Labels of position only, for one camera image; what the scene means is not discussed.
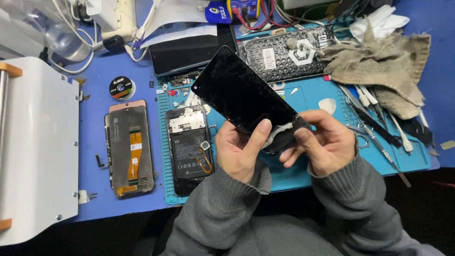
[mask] logo on bag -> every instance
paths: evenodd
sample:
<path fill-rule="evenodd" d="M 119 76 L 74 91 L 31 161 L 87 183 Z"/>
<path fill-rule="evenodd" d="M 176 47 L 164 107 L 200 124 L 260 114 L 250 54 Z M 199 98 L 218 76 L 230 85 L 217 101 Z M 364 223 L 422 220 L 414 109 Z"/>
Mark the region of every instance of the logo on bag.
<path fill-rule="evenodd" d="M 209 11 L 214 14 L 220 13 L 220 11 L 217 8 L 210 8 Z"/>

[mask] white machine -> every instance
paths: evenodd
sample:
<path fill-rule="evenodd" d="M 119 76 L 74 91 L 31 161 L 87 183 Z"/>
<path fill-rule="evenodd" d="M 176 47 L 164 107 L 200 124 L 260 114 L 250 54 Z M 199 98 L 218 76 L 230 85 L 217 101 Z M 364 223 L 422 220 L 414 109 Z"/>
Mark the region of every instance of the white machine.
<path fill-rule="evenodd" d="M 78 93 L 36 57 L 0 62 L 0 246 L 77 215 Z"/>

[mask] silicone repair mat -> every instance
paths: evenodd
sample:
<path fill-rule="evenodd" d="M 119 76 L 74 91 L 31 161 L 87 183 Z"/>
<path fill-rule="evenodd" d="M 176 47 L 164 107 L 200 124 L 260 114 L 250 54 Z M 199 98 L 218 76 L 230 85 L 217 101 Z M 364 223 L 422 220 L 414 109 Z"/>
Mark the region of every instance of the silicone repair mat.
<path fill-rule="evenodd" d="M 160 133 L 161 133 L 161 147 L 162 147 L 162 160 L 163 160 L 163 184 L 165 188 L 165 202 L 168 205 L 183 204 L 187 197 L 178 197 L 174 193 L 174 185 L 172 181 L 172 167 L 171 157 L 169 154 L 169 144 L 167 138 L 167 124 L 166 124 L 166 111 L 177 108 L 180 103 L 186 103 L 189 95 L 184 95 L 185 92 L 181 92 L 181 88 L 190 89 L 191 84 L 187 84 L 180 87 L 170 87 L 170 83 L 167 86 L 172 90 L 178 89 L 178 96 L 169 96 L 167 92 L 158 94 L 158 111 L 160 115 Z M 162 89 L 162 83 L 159 83 L 157 89 Z M 335 99 L 336 109 L 333 116 L 343 124 L 357 124 L 358 118 L 354 112 L 346 105 L 345 95 L 340 88 L 333 82 L 326 82 L 321 76 L 302 78 L 298 80 L 292 80 L 286 82 L 284 88 L 280 89 L 284 91 L 284 99 L 293 107 L 297 112 L 308 110 L 308 109 L 320 109 L 319 102 L 326 98 Z M 207 112 L 207 124 L 210 127 L 211 147 L 213 151 L 213 159 L 215 159 L 216 149 L 214 144 L 214 138 L 218 129 L 222 126 L 224 118 L 215 110 L 210 109 Z M 394 126 L 392 120 L 387 116 L 387 126 L 392 135 L 399 136 L 398 130 Z M 408 139 L 411 141 L 414 150 L 411 155 L 407 154 L 403 147 L 395 148 L 389 144 L 379 135 L 376 135 L 380 143 L 383 145 L 385 150 L 395 161 L 396 165 L 402 172 L 416 171 L 428 169 L 431 166 L 430 157 L 426 151 L 425 146 L 419 140 L 408 135 Z M 364 144 L 363 139 L 359 139 L 359 144 Z M 367 148 L 360 149 L 360 155 L 370 162 L 382 175 L 396 174 L 396 171 L 392 168 L 389 162 L 385 159 L 383 154 L 374 145 L 370 139 L 370 145 Z M 311 178 L 307 173 L 308 159 L 304 156 L 296 162 L 291 168 L 284 168 L 278 160 L 278 156 L 272 157 L 260 153 L 259 158 L 264 160 L 270 168 L 272 175 L 272 191 L 283 191 L 289 189 L 298 189 L 303 187 L 311 186 Z"/>

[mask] paper sheet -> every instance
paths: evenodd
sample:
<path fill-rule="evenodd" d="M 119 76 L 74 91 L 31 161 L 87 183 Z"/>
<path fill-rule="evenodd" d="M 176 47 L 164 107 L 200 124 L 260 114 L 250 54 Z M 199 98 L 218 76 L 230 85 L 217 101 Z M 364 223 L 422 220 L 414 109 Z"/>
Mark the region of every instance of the paper sheet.
<path fill-rule="evenodd" d="M 162 0 L 156 6 L 153 17 L 144 31 L 144 38 L 164 24 L 184 21 L 207 22 L 205 7 L 209 3 L 210 1 L 205 0 Z"/>
<path fill-rule="evenodd" d="M 158 28 L 141 44 L 141 49 L 161 42 L 204 35 L 216 36 L 217 25 L 213 23 L 196 23 L 194 26 L 184 26 L 181 23 L 176 23 L 173 24 L 172 28 Z"/>

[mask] person's right hand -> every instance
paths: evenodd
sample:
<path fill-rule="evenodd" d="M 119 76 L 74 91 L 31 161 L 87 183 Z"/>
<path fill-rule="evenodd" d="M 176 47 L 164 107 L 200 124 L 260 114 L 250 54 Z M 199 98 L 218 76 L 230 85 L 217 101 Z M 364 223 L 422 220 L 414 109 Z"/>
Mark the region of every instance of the person's right hand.
<path fill-rule="evenodd" d="M 354 159 L 354 133 L 332 117 L 325 110 L 308 110 L 300 115 L 316 131 L 300 128 L 294 136 L 298 145 L 285 150 L 280 155 L 284 167 L 291 167 L 297 158 L 306 153 L 317 176 L 331 174 Z"/>

